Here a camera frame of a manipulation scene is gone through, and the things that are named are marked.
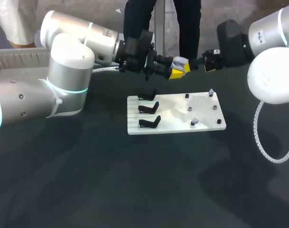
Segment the black bracket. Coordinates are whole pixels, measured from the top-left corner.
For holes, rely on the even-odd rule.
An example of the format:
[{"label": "black bracket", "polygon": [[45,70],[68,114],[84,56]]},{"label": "black bracket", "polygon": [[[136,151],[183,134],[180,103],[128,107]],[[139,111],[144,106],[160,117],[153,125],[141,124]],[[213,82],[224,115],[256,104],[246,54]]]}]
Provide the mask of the black bracket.
[{"label": "black bracket", "polygon": [[154,122],[147,121],[147,120],[139,120],[140,127],[149,127],[149,128],[156,128],[161,121],[161,116],[157,116]]},{"label": "black bracket", "polygon": [[139,93],[138,94],[138,98],[140,100],[140,98],[142,100],[148,100],[148,101],[153,101],[155,99],[155,96],[157,94],[157,89],[154,90],[152,95],[147,95],[147,94],[143,94],[143,93]]},{"label": "black bracket", "polygon": [[146,107],[146,106],[143,106],[143,105],[139,105],[138,106],[138,110],[139,110],[139,113],[143,112],[143,113],[149,113],[149,114],[155,114],[155,112],[157,111],[159,107],[159,102],[157,101],[154,105],[154,107],[152,108],[149,108],[149,107]]}]

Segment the white board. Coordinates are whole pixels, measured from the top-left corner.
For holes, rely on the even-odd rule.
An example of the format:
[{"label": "white board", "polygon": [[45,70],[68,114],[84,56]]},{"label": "white board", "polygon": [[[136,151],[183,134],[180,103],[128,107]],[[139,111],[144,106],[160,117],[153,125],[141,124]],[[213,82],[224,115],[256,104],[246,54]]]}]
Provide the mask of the white board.
[{"label": "white board", "polygon": [[[127,129],[128,134],[165,134],[183,132],[219,131],[226,129],[224,115],[214,93],[212,97],[206,93],[156,95],[154,101],[139,100],[137,96],[127,98]],[[155,114],[139,113],[138,106],[152,108],[159,101]],[[156,129],[139,126],[139,120],[155,121],[157,116],[161,121]],[[199,120],[195,126],[191,125],[193,118]]]}]

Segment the cable wrap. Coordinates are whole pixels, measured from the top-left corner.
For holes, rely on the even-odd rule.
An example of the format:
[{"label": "cable wrap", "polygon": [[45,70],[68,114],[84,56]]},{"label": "cable wrap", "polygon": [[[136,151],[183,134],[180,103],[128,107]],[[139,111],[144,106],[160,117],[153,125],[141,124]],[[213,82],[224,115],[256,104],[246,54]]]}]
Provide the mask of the cable wrap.
[{"label": "cable wrap", "polygon": [[256,113],[255,113],[255,116],[254,116],[254,122],[253,122],[253,132],[254,132],[254,137],[255,137],[255,141],[256,141],[256,144],[258,146],[258,149],[260,150],[260,152],[262,153],[262,155],[268,159],[270,162],[272,163],[276,163],[276,164],[280,164],[280,163],[284,163],[286,162],[288,159],[289,159],[289,152],[286,154],[286,156],[284,156],[283,158],[281,159],[274,159],[272,157],[270,157],[266,152],[265,150],[263,149],[262,145],[261,145],[261,142],[259,140],[259,136],[258,136],[258,129],[257,129],[257,124],[258,124],[258,117],[259,117],[259,113],[260,113],[260,110],[263,106],[264,102],[260,101],[257,109],[256,109]]},{"label": "cable wrap", "polygon": [[102,67],[102,68],[94,69],[93,73],[98,73],[98,72],[102,72],[102,71],[118,71],[118,70],[119,70],[118,66]]}]

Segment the person's leg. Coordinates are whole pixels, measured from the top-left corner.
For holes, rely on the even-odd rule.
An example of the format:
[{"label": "person's leg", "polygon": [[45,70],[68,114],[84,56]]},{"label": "person's leg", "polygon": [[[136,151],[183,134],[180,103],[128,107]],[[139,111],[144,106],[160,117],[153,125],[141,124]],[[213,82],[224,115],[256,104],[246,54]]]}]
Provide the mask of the person's leg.
[{"label": "person's leg", "polygon": [[36,48],[35,42],[32,42],[31,44],[26,44],[26,45],[21,45],[21,44],[15,44],[13,42],[9,42],[10,45],[15,48],[15,49],[20,49],[20,48]]},{"label": "person's leg", "polygon": [[0,0],[0,26],[13,48],[34,48],[37,0]]},{"label": "person's leg", "polygon": [[124,11],[124,39],[139,38],[143,29],[149,29],[151,13],[156,0],[129,0]]},{"label": "person's leg", "polygon": [[174,0],[180,27],[180,55],[196,59],[200,37],[201,0]]}]

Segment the sticker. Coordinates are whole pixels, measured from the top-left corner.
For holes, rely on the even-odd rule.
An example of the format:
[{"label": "sticker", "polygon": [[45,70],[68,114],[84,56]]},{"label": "sticker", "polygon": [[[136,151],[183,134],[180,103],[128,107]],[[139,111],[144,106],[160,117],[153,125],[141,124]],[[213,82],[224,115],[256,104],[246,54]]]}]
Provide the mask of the sticker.
[{"label": "sticker", "polygon": [[264,33],[263,30],[257,32],[254,34],[254,42],[256,44],[256,46],[259,46],[261,44],[265,44],[266,43],[266,39],[264,37]]},{"label": "sticker", "polygon": [[106,28],[103,32],[103,35],[106,37],[112,37],[112,31]]}]

